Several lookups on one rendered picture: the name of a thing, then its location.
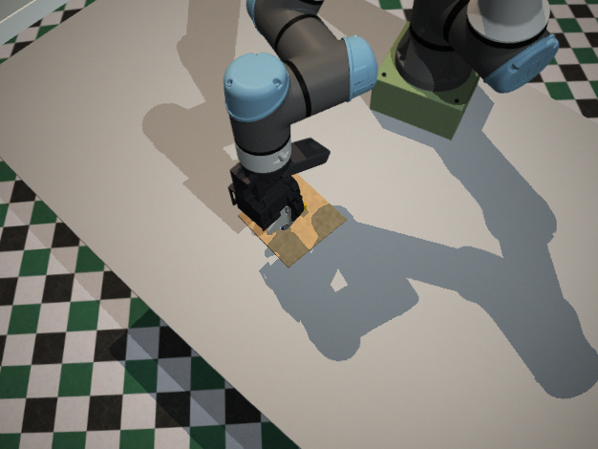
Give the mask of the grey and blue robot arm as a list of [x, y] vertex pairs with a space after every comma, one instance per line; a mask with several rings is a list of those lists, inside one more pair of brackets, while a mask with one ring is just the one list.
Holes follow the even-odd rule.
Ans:
[[[281, 59], [246, 53], [224, 73], [225, 108], [247, 170], [273, 172], [291, 157], [286, 178], [326, 163], [331, 151], [312, 138], [291, 142], [290, 125], [350, 102], [377, 82], [371, 46], [357, 35], [338, 40], [317, 15], [324, 1], [246, 0], [256, 30]], [[445, 92], [461, 86], [473, 68], [495, 92], [512, 92], [559, 50], [546, 29], [549, 15], [547, 0], [414, 0], [396, 69], [419, 89]]]

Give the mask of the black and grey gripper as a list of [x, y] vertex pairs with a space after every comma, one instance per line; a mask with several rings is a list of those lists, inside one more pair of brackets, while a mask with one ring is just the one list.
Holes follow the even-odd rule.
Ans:
[[303, 196], [296, 179], [281, 177], [288, 170], [290, 161], [291, 157], [283, 167], [269, 173], [252, 172], [240, 162], [230, 169], [233, 183], [228, 190], [232, 204], [237, 204], [263, 231], [268, 228], [267, 235], [281, 227], [287, 230], [304, 211]]

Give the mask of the tan square mat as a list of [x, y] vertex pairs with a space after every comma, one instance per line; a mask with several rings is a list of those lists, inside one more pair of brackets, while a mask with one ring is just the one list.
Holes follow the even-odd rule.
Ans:
[[298, 174], [292, 177], [298, 182], [300, 195], [303, 196], [307, 208], [287, 230], [280, 228], [273, 234], [267, 235], [268, 228], [263, 231], [244, 212], [238, 215], [287, 267], [292, 266], [347, 221]]

